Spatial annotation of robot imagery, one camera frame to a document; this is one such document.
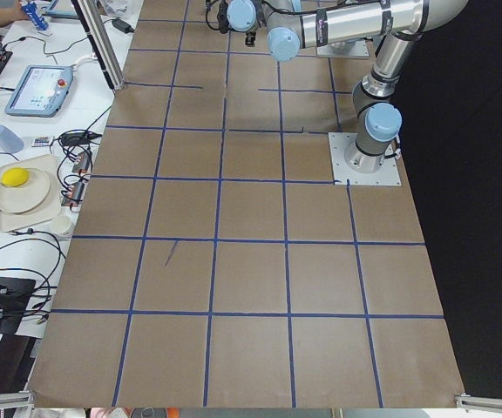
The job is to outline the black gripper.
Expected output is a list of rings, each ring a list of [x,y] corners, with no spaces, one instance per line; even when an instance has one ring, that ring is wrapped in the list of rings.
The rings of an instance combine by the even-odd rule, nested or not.
[[[214,27],[210,21],[209,21],[209,12],[213,8],[215,4],[219,3],[219,9],[217,12],[217,26]],[[229,33],[232,29],[229,26],[229,22],[227,19],[227,9],[228,9],[228,2],[227,0],[206,0],[205,1],[205,21],[206,25],[210,30],[218,31],[220,34],[227,34]],[[250,30],[245,33],[245,46],[246,47],[255,47],[255,39],[256,39],[256,31],[255,30]]]

